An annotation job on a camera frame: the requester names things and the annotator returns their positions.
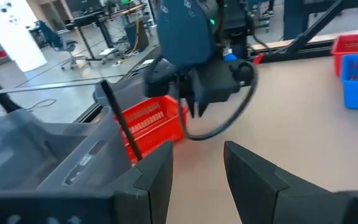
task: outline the desk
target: desk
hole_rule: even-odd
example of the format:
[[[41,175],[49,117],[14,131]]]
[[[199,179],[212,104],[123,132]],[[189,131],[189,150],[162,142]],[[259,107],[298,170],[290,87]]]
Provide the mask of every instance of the desk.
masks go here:
[[[285,0],[283,39],[295,39],[307,30],[310,14],[327,11],[333,2],[334,0]],[[356,7],[358,7],[358,1],[355,0],[346,0],[344,4],[344,9]]]
[[[75,27],[77,27],[78,32],[80,33],[80,36],[81,36],[81,38],[82,38],[82,40],[83,40],[83,42],[85,44],[85,47],[86,47],[89,55],[91,56],[91,58],[86,59],[87,61],[103,61],[103,59],[102,58],[96,58],[94,56],[94,54],[92,53],[91,47],[90,47],[88,41],[86,40],[86,37],[85,37],[84,33],[82,32],[82,28],[81,28],[82,21],[91,19],[93,22],[95,22],[98,25],[98,27],[99,27],[99,29],[100,29],[100,31],[102,33],[102,36],[104,38],[104,41],[106,42],[108,48],[113,48],[111,37],[110,37],[110,34],[109,34],[108,30],[107,30],[107,27],[106,27],[106,25],[104,25],[103,22],[101,22],[99,20],[99,17],[98,17],[102,13],[103,12],[93,12],[93,13],[90,13],[90,14],[80,16],[80,17],[77,17],[77,18],[73,19],[73,24],[74,24]]]
[[[224,133],[174,148],[167,223],[240,224],[226,180],[223,144],[233,140],[331,191],[358,190],[358,110],[343,104],[333,58],[258,65],[260,81],[243,115]],[[205,133],[238,106],[246,89],[190,120]]]
[[[94,56],[94,54],[92,53],[91,47],[90,47],[88,41],[86,40],[86,37],[85,37],[85,35],[84,35],[84,33],[83,33],[82,29],[81,29],[82,21],[84,21],[84,20],[92,20],[93,22],[95,22],[96,25],[99,27],[101,33],[102,33],[102,36],[103,36],[104,41],[106,42],[106,45],[108,46],[109,49],[113,49],[114,48],[114,43],[111,40],[111,36],[110,36],[108,28],[104,24],[106,19],[114,19],[114,18],[117,18],[117,17],[120,17],[120,16],[126,16],[126,15],[128,15],[128,14],[130,14],[132,12],[136,12],[139,9],[143,9],[145,6],[146,6],[146,4],[142,3],[142,4],[139,4],[137,6],[132,7],[130,9],[125,9],[125,10],[121,10],[121,11],[118,11],[118,12],[114,12],[109,16],[104,15],[103,11],[98,11],[98,12],[93,12],[93,13],[90,13],[90,14],[87,14],[87,15],[84,15],[84,16],[74,18],[72,24],[75,27],[77,27],[78,32],[80,33],[80,36],[83,39],[85,47],[86,47],[87,51],[89,52],[89,55],[91,56],[91,58],[87,59],[87,61],[102,61],[102,63],[105,63],[103,61],[103,58],[107,57],[108,55],[104,55],[101,58],[96,58]]]

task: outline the floor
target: floor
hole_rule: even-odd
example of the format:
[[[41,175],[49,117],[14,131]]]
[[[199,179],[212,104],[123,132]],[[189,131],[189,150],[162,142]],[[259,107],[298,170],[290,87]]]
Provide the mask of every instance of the floor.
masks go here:
[[[120,20],[109,22],[108,29],[113,37],[113,41],[125,35]],[[107,48],[98,28],[92,26],[84,27],[83,32],[94,55],[99,54]],[[63,38],[73,39],[79,42],[74,52],[75,55],[89,56],[77,31],[66,33],[63,35]],[[100,62],[92,62],[91,65],[79,62],[79,68],[65,71],[62,71],[59,65],[68,58],[68,54],[65,52],[55,52],[54,49],[45,47],[42,49],[42,52],[48,61],[46,65],[33,71],[23,73],[14,62],[5,63],[0,66],[0,84],[4,88],[17,88],[21,86],[87,80],[90,78],[106,78],[108,81],[115,83],[121,78],[121,75],[126,74],[135,64],[154,49],[157,44],[157,35],[155,29],[153,29],[152,36],[149,36],[149,46],[139,55],[131,56],[118,67],[112,67],[112,65],[118,61],[118,58],[112,57],[112,59],[108,60],[105,65],[102,65]],[[33,111],[33,114],[46,122],[70,123],[94,103],[91,97],[93,90],[93,86],[80,86],[74,88],[13,93],[11,94],[11,98],[23,108],[30,108],[36,103],[47,99],[56,100],[53,105],[45,108],[37,108]]]
[[[257,35],[264,42],[276,42],[280,40],[283,35],[283,0],[276,1],[275,5],[276,15],[271,20],[269,33],[266,33],[264,29],[257,31]],[[318,18],[315,18],[313,15],[310,15],[310,17],[310,24]],[[108,27],[113,38],[116,39],[124,35],[121,20],[118,19],[109,22]],[[335,18],[335,20],[324,28],[320,34],[345,32],[356,29],[358,29],[358,9],[349,9],[344,11],[343,16]],[[84,27],[83,31],[95,55],[106,48],[106,44],[104,43],[98,28],[88,26]],[[80,67],[78,69],[63,72],[60,69],[59,64],[67,59],[68,55],[64,52],[55,52],[50,47],[46,47],[42,49],[42,52],[48,60],[48,64],[31,72],[23,73],[18,69],[14,62],[6,63],[0,66],[0,83],[4,88],[16,88],[20,86],[86,80],[89,78],[107,78],[110,82],[117,82],[119,77],[115,76],[127,73],[158,44],[155,30],[153,30],[153,33],[153,36],[149,37],[150,45],[145,51],[139,55],[132,56],[118,67],[111,66],[118,60],[117,58],[114,58],[109,60],[105,65],[101,65],[98,62],[93,62],[91,66],[81,63],[79,64]],[[88,55],[77,31],[64,34],[64,38],[74,39],[79,42],[75,52],[76,55]],[[250,38],[250,43],[254,44],[255,42]],[[30,108],[43,100],[54,99],[56,102],[53,105],[37,108],[33,113],[42,121],[69,123],[75,120],[82,114],[82,112],[84,112],[84,110],[93,104],[93,99],[91,97],[93,89],[93,86],[81,86],[55,90],[13,93],[11,94],[11,97],[23,108]]]

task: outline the black table leg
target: black table leg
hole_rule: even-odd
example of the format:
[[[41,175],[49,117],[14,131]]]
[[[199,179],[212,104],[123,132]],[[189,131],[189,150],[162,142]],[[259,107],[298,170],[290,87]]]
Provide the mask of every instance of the black table leg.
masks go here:
[[[91,47],[90,47],[88,41],[86,40],[84,33],[82,32],[81,26],[77,26],[77,28],[78,28],[78,32],[80,33],[80,36],[85,44],[86,49],[88,50],[89,54],[91,55],[91,60],[96,60],[96,58],[94,57],[94,55],[92,53]]]

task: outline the beige tabletop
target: beige tabletop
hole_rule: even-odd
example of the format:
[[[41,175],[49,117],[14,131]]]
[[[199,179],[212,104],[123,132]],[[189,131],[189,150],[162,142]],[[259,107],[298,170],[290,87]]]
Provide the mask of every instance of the beige tabletop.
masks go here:
[[[232,140],[331,191],[358,190],[358,110],[344,107],[333,58],[258,65],[254,99],[224,133],[174,148],[168,224],[241,223],[227,184],[223,144]],[[189,120],[205,133],[238,106],[247,89]]]

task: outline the red plastic bin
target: red plastic bin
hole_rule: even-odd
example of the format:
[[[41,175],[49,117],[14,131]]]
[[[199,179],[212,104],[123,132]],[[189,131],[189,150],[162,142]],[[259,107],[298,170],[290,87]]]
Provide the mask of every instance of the red plastic bin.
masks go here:
[[[341,74],[342,56],[349,54],[358,54],[358,34],[341,35],[333,45],[331,53],[334,55],[335,75]]]
[[[170,96],[161,96],[145,100],[122,112],[144,157],[164,141],[177,141],[185,137],[180,127],[177,111],[176,100]],[[187,109],[182,106],[181,112],[186,122]],[[136,156],[122,130],[121,135],[129,159],[135,164]]]

